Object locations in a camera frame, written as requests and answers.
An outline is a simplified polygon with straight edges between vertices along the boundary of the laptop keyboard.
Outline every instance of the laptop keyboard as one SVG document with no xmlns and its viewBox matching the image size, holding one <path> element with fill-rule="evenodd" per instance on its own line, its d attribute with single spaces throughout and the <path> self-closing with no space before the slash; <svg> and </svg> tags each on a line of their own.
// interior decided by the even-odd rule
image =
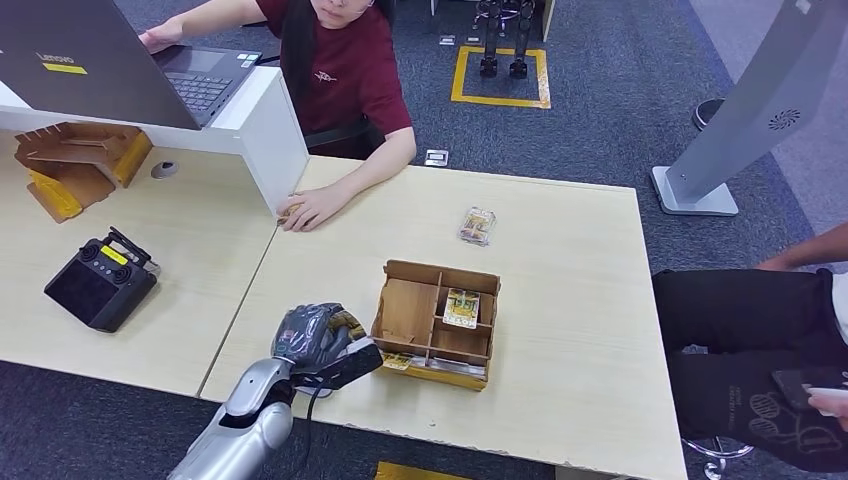
<svg viewBox="0 0 848 480">
<path fill-rule="evenodd" d="M 205 77 L 178 72 L 165 72 L 171 85 L 192 112 L 204 112 L 218 100 L 232 83 L 230 78 Z"/>
</svg>

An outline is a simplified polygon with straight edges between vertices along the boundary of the person's hand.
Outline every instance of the person's hand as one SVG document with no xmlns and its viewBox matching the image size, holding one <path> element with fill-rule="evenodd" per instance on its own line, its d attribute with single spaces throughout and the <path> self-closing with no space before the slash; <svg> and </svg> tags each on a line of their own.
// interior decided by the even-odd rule
<svg viewBox="0 0 848 480">
<path fill-rule="evenodd" d="M 792 266 L 780 257 L 774 257 L 756 266 L 757 270 L 768 270 L 771 272 L 788 272 L 793 270 Z"/>
<path fill-rule="evenodd" d="M 336 185 L 295 192 L 280 205 L 277 215 L 282 217 L 290 207 L 297 205 L 297 209 L 288 212 L 289 218 L 283 223 L 283 230 L 309 232 L 335 215 L 351 198 L 352 194 Z"/>
<path fill-rule="evenodd" d="M 183 26 L 178 21 L 168 20 L 162 25 L 142 33 L 138 36 L 138 39 L 141 40 L 148 52 L 160 52 L 171 45 L 176 45 L 183 39 Z"/>
<path fill-rule="evenodd" d="M 836 415 L 842 430 L 848 432 L 848 398 L 813 395 L 808 401 L 811 407 Z"/>
</svg>

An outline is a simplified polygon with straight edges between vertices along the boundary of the black pants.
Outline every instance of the black pants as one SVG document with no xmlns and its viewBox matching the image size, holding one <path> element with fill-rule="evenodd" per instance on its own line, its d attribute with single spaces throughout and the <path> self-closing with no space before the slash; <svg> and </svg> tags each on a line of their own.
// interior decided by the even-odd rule
<svg viewBox="0 0 848 480">
<path fill-rule="evenodd" d="M 729 437 L 814 472 L 848 471 L 848 433 L 798 412 L 775 370 L 848 367 L 833 275 L 759 270 L 662 272 L 654 293 L 681 436 Z M 684 354 L 689 345 L 709 354 Z"/>
</svg>

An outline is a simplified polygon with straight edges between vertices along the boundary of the woman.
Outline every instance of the woman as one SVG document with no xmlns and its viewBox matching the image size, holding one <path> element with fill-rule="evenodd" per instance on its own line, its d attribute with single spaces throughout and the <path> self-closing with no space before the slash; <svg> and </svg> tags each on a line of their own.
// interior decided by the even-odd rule
<svg viewBox="0 0 848 480">
<path fill-rule="evenodd" d="M 281 216 L 298 206 L 284 230 L 314 229 L 415 157 L 388 20 L 372 7 L 374 0 L 210 0 L 139 36 L 155 53 L 185 37 L 267 21 L 282 40 L 281 64 L 305 134 L 347 126 L 365 114 L 385 135 L 356 170 L 280 205 Z"/>
</svg>

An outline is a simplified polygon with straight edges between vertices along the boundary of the laptop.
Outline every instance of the laptop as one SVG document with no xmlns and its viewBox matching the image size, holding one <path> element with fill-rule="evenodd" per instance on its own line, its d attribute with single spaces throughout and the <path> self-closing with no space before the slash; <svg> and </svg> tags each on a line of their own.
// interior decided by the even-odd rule
<svg viewBox="0 0 848 480">
<path fill-rule="evenodd" d="M 151 56 L 112 0 L 0 7 L 0 82 L 36 110 L 199 130 L 260 56 L 187 46 Z"/>
</svg>

